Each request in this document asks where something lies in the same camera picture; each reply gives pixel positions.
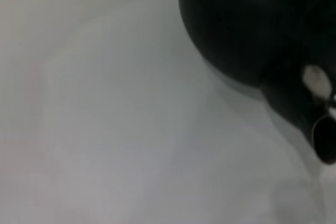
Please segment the black round teapot with handle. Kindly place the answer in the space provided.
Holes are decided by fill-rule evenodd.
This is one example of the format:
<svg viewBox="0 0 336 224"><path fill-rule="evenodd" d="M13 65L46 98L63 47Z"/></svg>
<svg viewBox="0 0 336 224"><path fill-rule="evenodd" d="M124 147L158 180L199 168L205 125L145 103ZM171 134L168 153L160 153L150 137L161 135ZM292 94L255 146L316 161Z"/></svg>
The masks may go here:
<svg viewBox="0 0 336 224"><path fill-rule="evenodd" d="M336 163L336 0L178 0L201 55Z"/></svg>

